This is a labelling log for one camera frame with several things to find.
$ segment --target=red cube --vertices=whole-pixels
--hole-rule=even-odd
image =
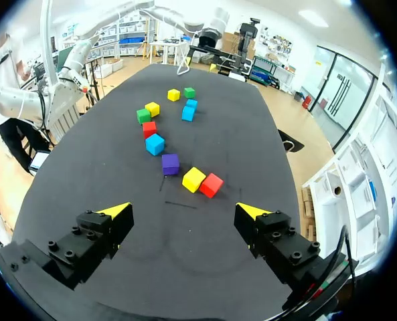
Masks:
[[[205,196],[212,198],[222,187],[224,181],[215,174],[210,173],[200,186],[200,192]]]
[[[146,139],[157,133],[157,125],[155,122],[143,123],[143,138]]]

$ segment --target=glass door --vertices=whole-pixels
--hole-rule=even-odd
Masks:
[[[312,107],[316,98],[319,97],[321,89],[324,87],[327,77],[331,71],[335,53],[328,49],[317,47],[313,63],[304,79],[301,91],[311,97],[309,109]]]
[[[345,136],[364,105],[373,75],[355,62],[336,55],[324,89],[310,109],[332,148]]]

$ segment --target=red fire extinguisher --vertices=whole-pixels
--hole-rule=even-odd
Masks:
[[[308,109],[308,105],[310,105],[310,102],[311,102],[311,96],[308,95],[308,96],[305,98],[304,102],[303,102],[303,108],[304,108],[304,109]]]

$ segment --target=screw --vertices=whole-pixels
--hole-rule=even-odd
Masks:
[[[9,267],[11,268],[12,272],[15,272],[18,270],[18,264],[16,264],[16,263],[11,263],[11,265]]]
[[[310,252],[316,252],[320,248],[320,243],[319,242],[311,242],[310,247],[308,250]]]
[[[290,227],[290,228],[287,230],[287,233],[288,233],[289,235],[295,235],[295,228],[294,228],[294,227]]]
[[[77,227],[77,226],[73,226],[73,227],[72,227],[72,233],[73,233],[74,235],[80,235],[80,228]]]
[[[86,234],[86,238],[89,239],[90,241],[94,241],[97,239],[97,235],[93,231],[89,231]]]
[[[64,256],[66,257],[66,259],[67,259],[68,261],[74,261],[74,260],[76,259],[76,254],[75,254],[73,251],[71,251],[71,250],[68,250],[68,251],[64,254]]]
[[[295,252],[293,252],[292,254],[291,254],[291,256],[290,256],[290,260],[291,260],[291,262],[292,263],[298,263],[299,262],[299,260],[302,258],[302,254],[301,254],[301,252],[299,252],[299,251],[295,251]]]
[[[50,251],[53,251],[53,252],[58,250],[58,245],[54,241],[49,241],[48,242],[48,247],[49,247]]]
[[[271,237],[272,237],[272,240],[273,240],[273,241],[278,240],[278,239],[280,238],[280,236],[281,236],[280,232],[273,232],[273,233],[271,234]]]

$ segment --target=cube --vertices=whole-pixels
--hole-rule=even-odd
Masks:
[[[156,102],[150,102],[145,108],[151,113],[151,117],[159,115],[159,105]]]
[[[143,138],[149,138],[157,133],[157,125],[155,122],[144,122],[143,123]]]
[[[183,176],[182,185],[191,193],[195,193],[200,187],[205,175],[196,167],[192,167],[189,172]]]
[[[193,115],[195,114],[195,109],[189,106],[183,107],[183,112],[182,112],[182,120],[186,120],[188,122],[191,122],[193,120]]]
[[[210,173],[200,186],[200,192],[212,198],[222,187],[224,181],[215,174]]]
[[[146,150],[153,156],[157,156],[164,150],[164,138],[158,134],[154,134],[149,138],[146,138]]]
[[[150,122],[151,113],[148,111],[148,109],[140,109],[137,111],[137,120],[139,121],[140,125],[142,125],[144,122]]]
[[[188,99],[186,102],[186,106],[192,107],[194,110],[197,110],[198,101],[194,99]]]
[[[183,95],[186,98],[195,98],[195,90],[193,88],[185,88]]]
[[[180,99],[180,91],[177,89],[169,90],[167,98],[172,102],[176,102]]]
[[[164,175],[177,175],[179,173],[180,162],[177,154],[165,154],[162,159]]]

